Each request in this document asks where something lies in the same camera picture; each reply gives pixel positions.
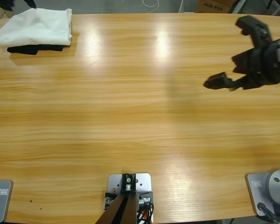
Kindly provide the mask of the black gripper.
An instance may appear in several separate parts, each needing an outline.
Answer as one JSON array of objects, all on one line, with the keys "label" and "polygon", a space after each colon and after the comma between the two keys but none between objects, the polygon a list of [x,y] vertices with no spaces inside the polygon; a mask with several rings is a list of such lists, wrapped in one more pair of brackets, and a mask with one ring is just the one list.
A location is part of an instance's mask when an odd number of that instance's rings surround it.
[{"label": "black gripper", "polygon": [[280,83],[280,41],[274,41],[264,48],[244,51],[233,56],[232,61],[235,63],[233,72],[244,74],[243,77],[233,81],[225,72],[221,72],[208,77],[203,86],[212,90],[234,91]]}]

